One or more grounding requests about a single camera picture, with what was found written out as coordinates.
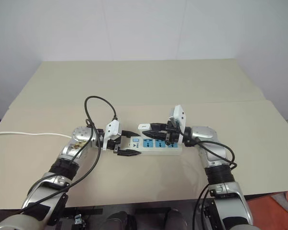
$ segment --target electrical outlet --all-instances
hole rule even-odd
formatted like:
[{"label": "electrical outlet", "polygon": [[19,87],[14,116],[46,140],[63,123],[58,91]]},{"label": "electrical outlet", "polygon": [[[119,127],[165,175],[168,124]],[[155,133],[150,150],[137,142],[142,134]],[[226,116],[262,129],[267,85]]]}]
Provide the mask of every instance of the electrical outlet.
[{"label": "electrical outlet", "polygon": [[156,140],[156,148],[165,148],[165,141],[164,140]]},{"label": "electrical outlet", "polygon": [[144,148],[152,148],[154,146],[152,139],[143,139]]},{"label": "electrical outlet", "polygon": [[174,144],[170,144],[168,147],[169,148],[178,148],[178,144],[177,144],[177,142],[175,142]]}]

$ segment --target power strip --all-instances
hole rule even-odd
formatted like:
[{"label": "power strip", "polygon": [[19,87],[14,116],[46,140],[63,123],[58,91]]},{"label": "power strip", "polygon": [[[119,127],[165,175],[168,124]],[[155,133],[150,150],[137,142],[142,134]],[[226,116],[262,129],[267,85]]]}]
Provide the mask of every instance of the power strip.
[{"label": "power strip", "polygon": [[140,155],[155,156],[180,155],[182,152],[181,145],[177,143],[168,146],[163,140],[151,139],[145,136],[131,137],[127,149],[139,151],[141,152]]}]

